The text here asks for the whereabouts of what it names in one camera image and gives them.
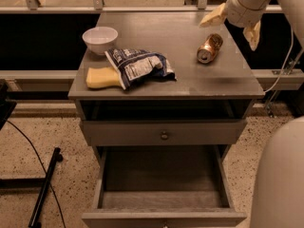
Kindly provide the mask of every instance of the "white cable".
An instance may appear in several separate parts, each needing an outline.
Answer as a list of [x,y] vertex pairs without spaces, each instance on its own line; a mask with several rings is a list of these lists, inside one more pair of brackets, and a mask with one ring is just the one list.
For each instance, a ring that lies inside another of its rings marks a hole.
[[294,47],[294,31],[293,31],[292,28],[291,28],[291,39],[292,39],[292,40],[291,40],[291,46],[290,46],[290,48],[289,48],[289,50],[288,50],[288,53],[287,53],[287,55],[286,55],[285,61],[284,61],[283,65],[282,65],[282,68],[281,68],[281,70],[279,71],[279,74],[278,74],[278,76],[277,76],[277,79],[275,80],[274,84],[273,84],[270,88],[268,88],[267,90],[264,91],[265,93],[271,91],[271,90],[276,86],[277,82],[279,81],[279,79],[280,79],[280,77],[281,77],[281,75],[282,75],[282,73],[283,73],[283,71],[284,71],[284,67],[285,67],[285,65],[286,65],[286,63],[287,63],[287,60],[289,59],[289,56],[290,56],[290,54],[291,54],[291,52],[292,52],[292,49],[293,49],[293,47]]

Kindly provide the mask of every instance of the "black cable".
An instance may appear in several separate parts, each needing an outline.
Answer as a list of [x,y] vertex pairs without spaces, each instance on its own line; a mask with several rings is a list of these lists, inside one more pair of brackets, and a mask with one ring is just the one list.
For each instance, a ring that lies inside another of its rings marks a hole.
[[[41,164],[41,166],[42,166],[42,168],[44,169],[44,172],[45,172],[45,174],[46,174],[46,173],[47,173],[47,170],[46,170],[46,168],[44,167],[44,165],[43,165],[43,163],[42,163],[42,161],[41,161],[41,158],[40,158],[40,156],[39,156],[39,154],[38,154],[38,152],[37,152],[37,150],[36,150],[34,144],[31,142],[31,140],[28,138],[28,136],[27,136],[23,131],[21,131],[21,130],[19,129],[19,127],[16,126],[14,123],[10,122],[9,120],[5,120],[5,121],[8,122],[9,124],[11,124],[14,128],[16,128],[16,129],[19,131],[19,133],[21,133],[21,134],[27,139],[27,141],[29,142],[29,144],[31,145],[31,147],[33,148],[33,150],[35,151],[35,154],[36,154],[36,156],[37,156],[37,158],[38,158],[38,160],[39,160],[39,163]],[[65,223],[65,219],[64,219],[64,215],[63,215],[61,206],[60,206],[59,201],[58,201],[58,199],[57,199],[55,190],[53,189],[53,187],[52,187],[52,185],[51,185],[50,182],[49,182],[49,186],[50,186],[50,189],[51,189],[51,191],[52,191],[52,193],[53,193],[53,195],[54,195],[54,198],[55,198],[55,200],[56,200],[56,202],[57,202],[57,206],[58,206],[58,209],[59,209],[59,213],[60,213],[60,216],[61,216],[61,220],[62,220],[62,222],[63,222],[63,225],[64,225],[64,227],[66,228],[66,223]]]

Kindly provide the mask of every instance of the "drawer knob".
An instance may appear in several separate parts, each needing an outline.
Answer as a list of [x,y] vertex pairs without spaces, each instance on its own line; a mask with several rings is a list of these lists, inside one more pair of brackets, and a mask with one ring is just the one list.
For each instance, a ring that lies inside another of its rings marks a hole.
[[163,131],[161,133],[161,139],[164,140],[164,141],[166,141],[166,140],[169,139],[169,135],[166,132]]

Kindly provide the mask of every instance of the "copper-colored can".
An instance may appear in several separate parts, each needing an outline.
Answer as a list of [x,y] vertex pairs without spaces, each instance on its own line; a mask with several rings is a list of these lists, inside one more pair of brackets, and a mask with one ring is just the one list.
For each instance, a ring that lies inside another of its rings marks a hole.
[[219,34],[210,34],[203,45],[198,49],[198,60],[203,64],[213,61],[219,53],[222,38]]

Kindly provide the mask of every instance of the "yellow sponge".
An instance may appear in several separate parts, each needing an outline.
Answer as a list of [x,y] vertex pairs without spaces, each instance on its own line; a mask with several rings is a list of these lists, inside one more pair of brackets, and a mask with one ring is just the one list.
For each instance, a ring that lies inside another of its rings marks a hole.
[[86,76],[86,84],[90,88],[121,86],[120,77],[112,66],[103,68],[90,67]]

